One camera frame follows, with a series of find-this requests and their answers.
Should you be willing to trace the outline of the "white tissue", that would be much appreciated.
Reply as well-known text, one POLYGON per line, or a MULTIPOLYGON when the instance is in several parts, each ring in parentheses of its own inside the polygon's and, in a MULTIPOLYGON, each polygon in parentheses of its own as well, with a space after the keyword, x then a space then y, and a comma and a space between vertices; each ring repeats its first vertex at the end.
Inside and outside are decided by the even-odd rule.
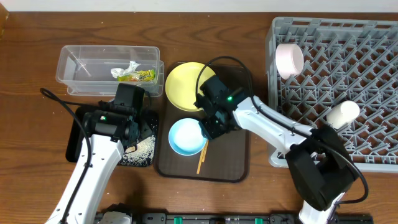
POLYGON ((111 69, 111 74, 112 74, 113 78, 118 78, 118 77, 121 77, 121 76, 125 76, 125 75, 128 75, 128 74, 131 74, 131 73, 135 72, 136 68, 138 66, 140 66, 140 65, 141 65, 140 63, 137 63, 135 61, 130 61, 128 68, 125 68, 125 69, 123 69, 123 68, 112 68, 111 69))

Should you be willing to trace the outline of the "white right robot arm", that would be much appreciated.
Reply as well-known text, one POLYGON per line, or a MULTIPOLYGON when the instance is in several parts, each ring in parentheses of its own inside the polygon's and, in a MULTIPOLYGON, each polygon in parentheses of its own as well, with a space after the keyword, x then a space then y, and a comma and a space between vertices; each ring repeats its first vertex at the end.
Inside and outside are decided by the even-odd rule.
POLYGON ((303 198, 302 223, 328 223, 342 197, 361 177, 336 131, 312 128, 286 118, 242 88, 201 87, 195 106, 206 116, 203 134, 215 139, 234 128, 248 130, 285 155, 295 188, 303 198))

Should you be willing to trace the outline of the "pink white bowl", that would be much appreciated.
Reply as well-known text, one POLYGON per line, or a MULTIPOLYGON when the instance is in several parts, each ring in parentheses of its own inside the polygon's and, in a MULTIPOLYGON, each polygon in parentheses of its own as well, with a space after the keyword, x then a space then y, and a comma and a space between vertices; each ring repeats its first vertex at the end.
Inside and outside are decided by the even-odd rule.
POLYGON ((299 75, 304 66, 302 49, 297 44, 279 44, 275 52, 275 64, 284 80, 299 75))

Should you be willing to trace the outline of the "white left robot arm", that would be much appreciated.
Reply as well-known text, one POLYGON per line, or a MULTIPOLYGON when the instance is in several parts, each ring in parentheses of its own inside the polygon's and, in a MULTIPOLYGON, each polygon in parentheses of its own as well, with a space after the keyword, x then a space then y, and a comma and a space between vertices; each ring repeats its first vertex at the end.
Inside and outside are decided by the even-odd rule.
POLYGON ((47 223, 93 223, 108 180, 125 150, 157 133, 159 115, 96 110, 83 118, 81 151, 65 191, 47 223))

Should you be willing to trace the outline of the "pile of rice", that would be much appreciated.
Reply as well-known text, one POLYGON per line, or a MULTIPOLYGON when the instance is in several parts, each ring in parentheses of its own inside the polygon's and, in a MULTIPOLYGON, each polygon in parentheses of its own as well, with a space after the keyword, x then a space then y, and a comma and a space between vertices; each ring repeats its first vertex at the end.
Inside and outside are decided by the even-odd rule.
POLYGON ((155 141, 156 137, 151 135, 137 145, 127 148, 118 164, 131 167, 151 165, 154 158, 155 141))

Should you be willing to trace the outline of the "small white cup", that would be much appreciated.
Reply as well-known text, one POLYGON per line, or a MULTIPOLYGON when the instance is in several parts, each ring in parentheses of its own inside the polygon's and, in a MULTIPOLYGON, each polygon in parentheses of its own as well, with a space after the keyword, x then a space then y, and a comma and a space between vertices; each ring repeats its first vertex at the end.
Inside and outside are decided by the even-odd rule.
POLYGON ((359 114, 359 106, 355 102, 348 100, 333 107, 326 115, 326 120, 331 127, 340 129, 344 125, 352 123, 359 114))

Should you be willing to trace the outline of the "green snack wrapper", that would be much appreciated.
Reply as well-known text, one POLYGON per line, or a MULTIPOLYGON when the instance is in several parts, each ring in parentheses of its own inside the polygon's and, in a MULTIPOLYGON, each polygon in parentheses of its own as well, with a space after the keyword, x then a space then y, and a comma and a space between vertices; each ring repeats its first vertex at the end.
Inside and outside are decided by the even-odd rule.
POLYGON ((149 82, 156 76, 155 70, 141 70, 117 77, 119 82, 149 82))

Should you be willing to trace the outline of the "light blue bowl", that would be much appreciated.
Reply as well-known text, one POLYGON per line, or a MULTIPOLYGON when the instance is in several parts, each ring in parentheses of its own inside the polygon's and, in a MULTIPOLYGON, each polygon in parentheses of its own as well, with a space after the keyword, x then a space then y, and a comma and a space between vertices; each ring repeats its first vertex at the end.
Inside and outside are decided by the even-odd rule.
POLYGON ((175 122, 169 130, 169 145, 182 156, 193 156, 199 153, 206 145, 207 138, 197 119, 183 118, 175 122))

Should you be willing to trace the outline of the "yellow plate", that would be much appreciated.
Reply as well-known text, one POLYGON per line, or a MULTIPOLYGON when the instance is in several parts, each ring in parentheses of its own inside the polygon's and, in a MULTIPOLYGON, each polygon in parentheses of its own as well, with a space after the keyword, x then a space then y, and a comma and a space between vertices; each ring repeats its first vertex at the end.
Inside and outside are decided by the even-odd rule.
POLYGON ((183 111, 196 112, 196 82, 204 64, 187 62, 176 66, 167 76, 165 93, 175 107, 183 111))

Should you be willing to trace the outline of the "wooden chopstick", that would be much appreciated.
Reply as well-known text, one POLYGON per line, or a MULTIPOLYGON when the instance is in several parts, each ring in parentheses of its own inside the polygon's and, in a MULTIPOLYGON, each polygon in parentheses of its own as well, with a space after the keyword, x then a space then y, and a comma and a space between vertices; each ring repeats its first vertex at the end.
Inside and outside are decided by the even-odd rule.
POLYGON ((200 160, 198 162, 197 174, 200 174, 200 170, 201 170, 201 165, 202 165, 201 156, 202 156, 202 150, 201 150, 200 160))
POLYGON ((209 140, 206 141, 206 144, 205 144, 204 148, 202 149, 202 156, 201 156, 201 161, 202 162, 205 161, 206 152, 207 152, 207 148, 208 148, 208 143, 209 143, 209 140))

